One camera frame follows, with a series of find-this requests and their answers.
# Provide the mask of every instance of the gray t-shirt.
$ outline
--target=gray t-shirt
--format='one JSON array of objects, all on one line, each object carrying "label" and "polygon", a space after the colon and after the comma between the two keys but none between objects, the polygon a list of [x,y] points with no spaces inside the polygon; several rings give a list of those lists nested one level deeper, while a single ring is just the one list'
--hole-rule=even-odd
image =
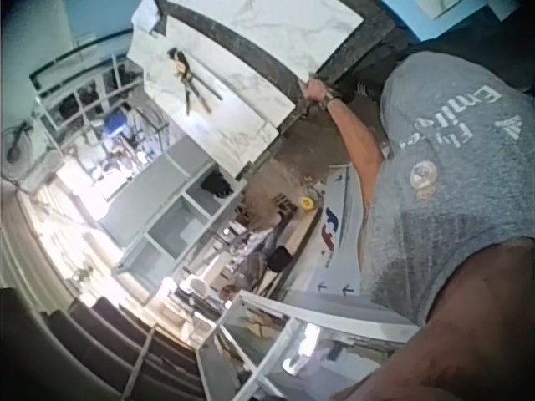
[{"label": "gray t-shirt", "polygon": [[361,294],[424,326],[470,255],[535,238],[535,105],[481,66],[418,53],[381,100],[380,168]]}]

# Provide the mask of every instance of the white wall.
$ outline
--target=white wall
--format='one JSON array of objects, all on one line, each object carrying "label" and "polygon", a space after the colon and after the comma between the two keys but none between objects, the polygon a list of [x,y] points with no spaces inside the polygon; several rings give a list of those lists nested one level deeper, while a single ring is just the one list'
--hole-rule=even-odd
[{"label": "white wall", "polygon": [[72,48],[64,0],[19,0],[2,24],[2,129],[27,118],[36,92],[29,75]]}]

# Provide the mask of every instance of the marble slab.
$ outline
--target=marble slab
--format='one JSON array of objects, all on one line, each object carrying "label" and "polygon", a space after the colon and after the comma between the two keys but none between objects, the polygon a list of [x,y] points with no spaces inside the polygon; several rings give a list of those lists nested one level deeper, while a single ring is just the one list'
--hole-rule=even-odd
[{"label": "marble slab", "polygon": [[175,63],[167,57],[174,46],[164,36],[135,28],[128,57],[145,70],[146,93],[226,172],[237,176],[249,161],[256,161],[278,132],[188,52],[184,53],[191,71],[223,100],[194,80],[211,113],[192,94],[190,115],[186,115],[184,86],[176,77]]},{"label": "marble slab", "polygon": [[268,123],[279,126],[295,104],[257,71],[207,36],[173,17],[166,37],[210,69]]},{"label": "marble slab", "polygon": [[339,0],[169,0],[271,54],[302,81],[364,21]]}]

